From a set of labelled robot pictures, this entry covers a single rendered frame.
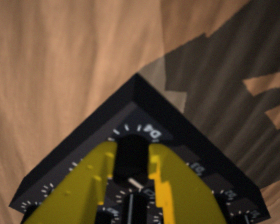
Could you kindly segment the black knob box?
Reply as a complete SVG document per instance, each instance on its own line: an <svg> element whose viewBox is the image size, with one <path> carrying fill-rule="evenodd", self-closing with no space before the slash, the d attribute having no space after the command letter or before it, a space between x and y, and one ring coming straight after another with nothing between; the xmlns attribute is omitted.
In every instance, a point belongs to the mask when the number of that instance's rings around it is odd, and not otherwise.
<svg viewBox="0 0 280 224"><path fill-rule="evenodd" d="M164 224L155 179L148 179L150 144L168 147L207 184L227 224L271 218L259 187L135 73L23 178L8 206L24 214L20 224L106 141L117 150L94 224Z"/></svg>

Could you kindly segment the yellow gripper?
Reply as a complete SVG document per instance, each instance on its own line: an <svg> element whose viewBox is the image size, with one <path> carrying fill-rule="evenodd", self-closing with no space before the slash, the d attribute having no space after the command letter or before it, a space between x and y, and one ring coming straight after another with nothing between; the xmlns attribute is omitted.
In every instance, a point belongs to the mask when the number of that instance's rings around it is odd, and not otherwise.
<svg viewBox="0 0 280 224"><path fill-rule="evenodd" d="M23 224L94 224L116 150L116 142L95 147ZM149 178L164 224L227 224L210 188L165 145L149 145Z"/></svg>

